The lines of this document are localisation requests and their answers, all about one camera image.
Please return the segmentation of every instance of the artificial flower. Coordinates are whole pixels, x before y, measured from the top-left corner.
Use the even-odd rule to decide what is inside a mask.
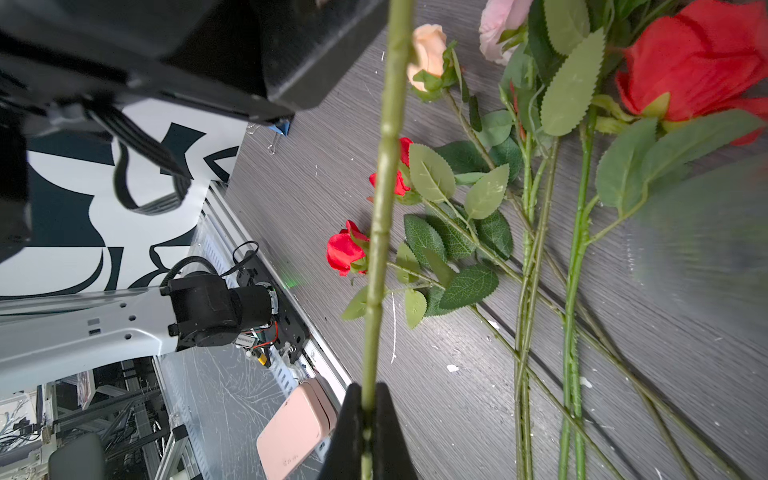
[[[408,156],[408,149],[411,147],[413,140],[403,137],[400,139],[400,161],[406,164],[406,167],[411,166],[411,162]],[[376,186],[376,174],[369,177],[371,185]],[[397,170],[397,181],[395,182],[395,195],[402,197],[406,192],[411,191],[410,187],[406,187],[406,183],[402,180],[402,174],[400,170]]]
[[[427,24],[414,30],[412,38],[419,64],[408,64],[408,80],[415,88],[427,91],[424,88],[424,82],[413,81],[413,76],[421,70],[436,77],[442,76],[442,53],[447,48],[445,45],[446,36],[442,32],[441,25]]]
[[[498,43],[504,30],[517,30],[528,18],[533,0],[488,0],[480,15],[480,52],[485,60],[506,65],[515,48],[502,53]]]
[[[742,97],[768,76],[765,2],[695,0],[674,17],[650,24],[624,56],[628,71],[617,73],[616,83],[634,114],[668,92],[667,122],[732,108],[768,120],[768,98]],[[738,143],[749,143],[758,134]]]
[[[328,240],[326,258],[331,268],[339,271],[340,276],[347,276],[354,266],[357,267],[356,270],[361,270],[360,260],[364,260],[366,256],[365,250],[355,243],[352,235],[360,243],[369,241],[368,237],[360,233],[355,222],[351,220],[346,221],[346,229],[341,230]],[[362,268],[360,273],[365,273],[365,268]]]

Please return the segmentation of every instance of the wood grain surface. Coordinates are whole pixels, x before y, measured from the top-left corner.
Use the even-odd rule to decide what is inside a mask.
[[[485,61],[478,51],[478,24],[483,2],[419,3],[417,25],[444,26],[457,39],[457,52],[481,109],[501,108],[496,83],[502,67]],[[354,379],[360,379],[362,321],[339,319],[349,299],[365,284],[350,285],[328,267],[328,238],[347,219],[363,232],[370,226],[378,121],[385,53],[382,33],[347,72],[320,107],[300,112],[290,136],[269,155],[273,133],[260,128],[247,134],[232,175],[227,200],[254,240],[275,265],[311,320]],[[463,140],[462,131],[443,104],[420,104],[409,95],[402,132],[433,147]],[[596,151],[607,146],[598,141]],[[765,138],[748,147],[725,148],[700,168],[766,150]],[[558,165],[550,251],[563,264],[571,244],[581,150],[578,139],[563,144]],[[392,244],[404,237],[402,215],[421,207],[395,208]],[[522,228],[514,212],[504,208],[521,256]],[[614,218],[615,210],[597,208],[595,228]],[[696,319],[665,312],[636,283],[627,259],[627,229],[617,228],[584,262],[581,296],[614,337],[622,352],[749,478],[768,472],[768,356],[766,347],[749,338],[704,325]],[[390,278],[396,285],[394,276]],[[556,295],[563,289],[545,267],[542,281]],[[518,285],[502,279],[487,310],[514,328]],[[515,427],[512,421],[513,362],[489,331],[467,309],[426,319],[409,331],[402,297],[385,299],[379,377],[389,384],[400,422],[420,475],[425,479],[514,478]],[[537,310],[533,352],[535,369],[556,396],[561,396],[562,328],[544,307]],[[676,462],[630,383],[608,362],[581,346],[587,428],[626,478],[683,478]],[[447,365],[456,365],[449,372]],[[556,478],[561,417],[532,386],[535,473]],[[701,478],[724,478],[680,430],[670,426]],[[610,478],[592,453],[590,478]]]

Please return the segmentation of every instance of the large red rose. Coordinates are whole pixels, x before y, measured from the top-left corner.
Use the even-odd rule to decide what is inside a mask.
[[[408,156],[408,149],[411,147],[413,141],[410,138],[403,137],[400,139],[400,160],[406,164],[406,167],[410,167],[410,159]],[[376,186],[376,174],[370,176],[369,180],[371,185]],[[402,197],[406,192],[410,191],[410,187],[406,187],[405,182],[402,181],[402,174],[400,170],[397,171],[397,181],[395,183],[395,195]]]
[[[350,235],[354,235],[357,240],[363,242],[369,241],[368,237],[360,233],[355,222],[351,220],[346,221],[346,229],[341,230],[328,240],[326,258],[331,268],[339,271],[340,276],[349,274],[353,262],[357,262],[356,265],[361,266],[358,260],[366,256],[366,252],[352,240]]]
[[[696,0],[674,17],[650,24],[624,56],[628,72],[618,72],[616,83],[621,100],[634,114],[670,92],[664,118],[668,121],[731,108],[768,119],[768,98],[741,96],[768,76],[765,2]]]

